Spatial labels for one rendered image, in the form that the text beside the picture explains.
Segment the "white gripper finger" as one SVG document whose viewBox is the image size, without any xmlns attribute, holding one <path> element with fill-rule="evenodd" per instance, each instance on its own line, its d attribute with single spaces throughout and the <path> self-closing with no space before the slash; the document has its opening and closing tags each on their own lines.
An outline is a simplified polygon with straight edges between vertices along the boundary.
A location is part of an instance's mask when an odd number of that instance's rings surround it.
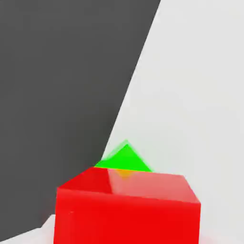
<svg viewBox="0 0 244 244">
<path fill-rule="evenodd" d="M 22 233 L 0 244 L 53 244 L 55 215 L 52 214 L 40 228 Z"/>
</svg>

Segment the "small red cube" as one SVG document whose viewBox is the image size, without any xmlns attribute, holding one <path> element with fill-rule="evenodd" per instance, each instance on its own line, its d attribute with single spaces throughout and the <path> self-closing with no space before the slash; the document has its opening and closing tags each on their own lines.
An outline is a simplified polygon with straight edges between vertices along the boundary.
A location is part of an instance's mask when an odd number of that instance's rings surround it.
<svg viewBox="0 0 244 244">
<path fill-rule="evenodd" d="M 181 175 L 91 167 L 57 189 L 53 244 L 198 244 L 201 203 Z"/>
</svg>

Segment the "small green cube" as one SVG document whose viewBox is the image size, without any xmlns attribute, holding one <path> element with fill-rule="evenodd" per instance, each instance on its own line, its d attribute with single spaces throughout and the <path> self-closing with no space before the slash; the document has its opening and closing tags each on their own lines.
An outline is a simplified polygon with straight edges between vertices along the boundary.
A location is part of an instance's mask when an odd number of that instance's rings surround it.
<svg viewBox="0 0 244 244">
<path fill-rule="evenodd" d="M 128 140 L 115 147 L 107 156 L 97 162 L 95 167 L 152 172 L 152 169 Z"/>
</svg>

